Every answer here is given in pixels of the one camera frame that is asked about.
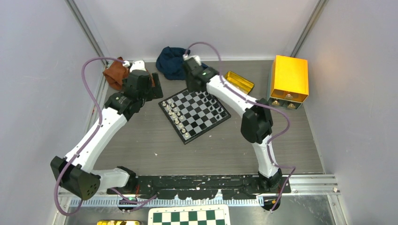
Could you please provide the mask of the gold tin tray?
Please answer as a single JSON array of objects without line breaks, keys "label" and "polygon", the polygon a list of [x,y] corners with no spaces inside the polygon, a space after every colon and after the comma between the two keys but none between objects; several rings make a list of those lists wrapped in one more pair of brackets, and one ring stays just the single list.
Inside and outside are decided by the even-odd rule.
[{"label": "gold tin tray", "polygon": [[238,88],[240,91],[242,91],[245,94],[249,94],[253,88],[254,88],[254,83],[247,80],[246,78],[232,72],[228,71],[224,78],[231,83],[234,87]]}]

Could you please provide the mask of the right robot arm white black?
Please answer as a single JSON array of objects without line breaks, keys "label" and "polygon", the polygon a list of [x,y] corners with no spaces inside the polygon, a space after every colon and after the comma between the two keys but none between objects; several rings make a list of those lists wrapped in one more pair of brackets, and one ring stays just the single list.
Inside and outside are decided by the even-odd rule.
[{"label": "right robot arm white black", "polygon": [[197,57],[184,59],[182,68],[188,91],[206,91],[227,104],[241,117],[240,132],[254,148],[261,188],[265,192],[273,192],[279,186],[282,172],[276,166],[270,141],[273,120],[265,99],[257,100],[243,93],[214,68],[203,68]]}]

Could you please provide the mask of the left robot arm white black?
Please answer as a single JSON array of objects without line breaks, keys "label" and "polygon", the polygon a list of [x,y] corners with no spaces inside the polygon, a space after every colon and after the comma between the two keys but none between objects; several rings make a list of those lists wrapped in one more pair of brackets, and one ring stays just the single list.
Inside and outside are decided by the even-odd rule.
[{"label": "left robot arm white black", "polygon": [[54,157],[51,161],[55,178],[62,177],[60,186],[82,200],[113,188],[127,194],[134,192],[138,180],[132,170],[124,166],[108,170],[94,170],[93,167],[117,131],[146,102],[162,97],[158,73],[150,74],[144,70],[130,72],[122,81],[122,90],[112,94],[105,102],[97,124],[65,157]]}]

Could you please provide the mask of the green white checkered board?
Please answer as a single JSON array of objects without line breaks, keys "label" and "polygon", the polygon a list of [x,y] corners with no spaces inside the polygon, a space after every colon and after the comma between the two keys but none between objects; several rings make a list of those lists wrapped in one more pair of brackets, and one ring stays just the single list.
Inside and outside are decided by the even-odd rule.
[{"label": "green white checkered board", "polygon": [[148,212],[149,225],[230,225],[229,207],[225,204],[153,208]]}]

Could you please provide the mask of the orange brown cloth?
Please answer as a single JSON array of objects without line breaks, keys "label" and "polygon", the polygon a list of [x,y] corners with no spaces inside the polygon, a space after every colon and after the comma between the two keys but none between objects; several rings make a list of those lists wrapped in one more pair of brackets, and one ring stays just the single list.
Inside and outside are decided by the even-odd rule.
[{"label": "orange brown cloth", "polygon": [[109,86],[117,91],[122,89],[122,80],[128,77],[129,69],[122,62],[114,61],[109,68],[103,71],[103,75]]}]

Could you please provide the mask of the dark blue cloth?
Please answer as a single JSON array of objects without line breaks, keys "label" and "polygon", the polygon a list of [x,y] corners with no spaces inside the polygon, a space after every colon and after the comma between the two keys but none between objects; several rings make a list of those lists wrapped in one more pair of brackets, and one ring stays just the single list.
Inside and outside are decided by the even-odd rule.
[{"label": "dark blue cloth", "polygon": [[187,81],[183,69],[184,55],[186,49],[180,47],[165,47],[156,61],[156,68],[163,73],[168,80]]}]

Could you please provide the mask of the black white chessboard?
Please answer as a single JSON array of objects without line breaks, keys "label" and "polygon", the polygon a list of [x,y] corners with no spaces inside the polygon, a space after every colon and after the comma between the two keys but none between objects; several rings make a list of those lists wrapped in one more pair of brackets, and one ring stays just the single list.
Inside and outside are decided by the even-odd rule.
[{"label": "black white chessboard", "polygon": [[[178,108],[177,112],[174,112],[174,108],[172,108],[171,111],[173,111],[173,114],[179,119],[179,123],[183,124],[182,128],[179,128],[179,124],[175,123],[172,115],[168,114],[169,111],[166,107],[167,105],[171,106],[171,104],[168,103],[168,99],[171,99],[171,104],[175,105],[174,108]],[[231,117],[231,114],[222,103],[215,96],[206,91],[189,92],[187,89],[184,89],[161,100],[158,105],[183,144],[192,142]]]}]

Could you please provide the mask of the yellow drawer box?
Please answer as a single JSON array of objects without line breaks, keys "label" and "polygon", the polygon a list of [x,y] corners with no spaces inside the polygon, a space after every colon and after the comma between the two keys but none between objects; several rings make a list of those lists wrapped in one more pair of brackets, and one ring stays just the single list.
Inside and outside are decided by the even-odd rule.
[{"label": "yellow drawer box", "polygon": [[268,75],[268,104],[297,110],[308,96],[308,61],[277,55]]}]

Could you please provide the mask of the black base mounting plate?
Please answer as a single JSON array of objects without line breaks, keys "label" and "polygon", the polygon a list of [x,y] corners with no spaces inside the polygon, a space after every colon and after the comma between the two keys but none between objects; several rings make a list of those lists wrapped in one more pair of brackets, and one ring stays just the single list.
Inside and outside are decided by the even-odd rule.
[{"label": "black base mounting plate", "polygon": [[254,199],[261,194],[290,193],[290,183],[285,177],[274,188],[266,188],[259,175],[186,175],[186,176],[137,176],[124,187],[116,188],[123,195],[137,194],[142,198],[154,195],[159,200],[211,200],[221,193],[223,200]]}]

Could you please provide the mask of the gold object bottom edge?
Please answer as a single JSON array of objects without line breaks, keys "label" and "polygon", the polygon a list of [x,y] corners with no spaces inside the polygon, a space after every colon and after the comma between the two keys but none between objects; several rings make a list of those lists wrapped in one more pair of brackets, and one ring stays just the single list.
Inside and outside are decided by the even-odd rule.
[{"label": "gold object bottom edge", "polygon": [[142,225],[142,222],[137,220],[100,220],[96,225]]}]

